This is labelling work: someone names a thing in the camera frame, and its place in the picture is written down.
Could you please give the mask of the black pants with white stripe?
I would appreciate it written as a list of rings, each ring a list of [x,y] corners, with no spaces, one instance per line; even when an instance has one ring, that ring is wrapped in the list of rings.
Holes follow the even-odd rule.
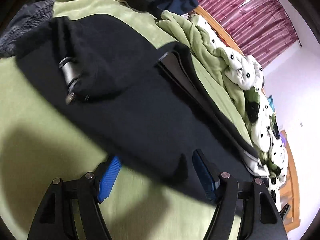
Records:
[[[39,93],[107,153],[204,200],[192,155],[239,181],[257,153],[196,75],[189,48],[153,46],[123,21],[57,17],[16,41],[19,69]]]

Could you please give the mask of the green fleece bed blanket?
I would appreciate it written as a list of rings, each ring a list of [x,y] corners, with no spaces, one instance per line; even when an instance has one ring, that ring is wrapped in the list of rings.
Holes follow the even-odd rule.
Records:
[[[105,157],[39,95],[14,57],[1,59],[1,218],[16,239],[27,238],[54,178],[79,178]],[[114,239],[203,239],[214,212],[127,167],[100,208]]]

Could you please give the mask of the white green patterned quilt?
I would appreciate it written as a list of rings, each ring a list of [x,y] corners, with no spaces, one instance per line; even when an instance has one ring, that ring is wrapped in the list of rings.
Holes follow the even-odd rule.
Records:
[[[242,117],[249,141],[259,154],[259,165],[269,179],[268,191],[281,207],[280,188],[285,184],[288,154],[281,140],[276,115],[263,88],[263,68],[252,56],[244,56],[225,45],[204,17],[189,19],[164,11],[158,26],[187,45],[207,72],[222,86]]]

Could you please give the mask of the maroon curtain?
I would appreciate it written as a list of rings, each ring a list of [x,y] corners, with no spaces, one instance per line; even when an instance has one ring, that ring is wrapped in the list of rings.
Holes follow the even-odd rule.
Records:
[[[299,40],[279,0],[198,0],[245,55],[262,67]]]

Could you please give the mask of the navy blue garment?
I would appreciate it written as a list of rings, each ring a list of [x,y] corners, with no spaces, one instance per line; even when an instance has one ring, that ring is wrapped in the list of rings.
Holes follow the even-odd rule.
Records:
[[[155,14],[160,18],[163,11],[184,15],[199,6],[198,0],[160,0],[156,3]]]

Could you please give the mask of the grey jeans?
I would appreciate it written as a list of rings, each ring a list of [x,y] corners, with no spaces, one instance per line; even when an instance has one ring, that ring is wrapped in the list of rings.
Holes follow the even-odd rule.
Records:
[[[53,18],[56,0],[28,0],[17,12],[1,35],[1,57],[16,55],[16,40]]]

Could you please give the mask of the wooden bed frame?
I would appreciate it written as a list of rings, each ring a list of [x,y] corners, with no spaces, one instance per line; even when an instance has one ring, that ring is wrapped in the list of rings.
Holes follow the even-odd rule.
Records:
[[[217,31],[218,35],[222,38],[225,44],[237,50],[238,52],[241,52],[236,42],[230,37],[227,31],[225,31],[225,29],[223,29],[223,27],[221,27],[221,25],[214,18],[212,18],[208,12],[206,12],[202,7],[198,7],[195,9],[195,13],[203,16],[208,21],[210,27]],[[282,207],[284,207],[285,204],[290,206],[284,216],[285,230],[286,232],[290,232],[291,230],[300,226],[299,183],[295,162],[292,156],[291,148],[287,142],[287,134],[285,130],[281,130],[280,135],[283,138],[283,142],[285,142],[284,146],[288,155],[287,178],[285,184],[280,188],[280,200]]]

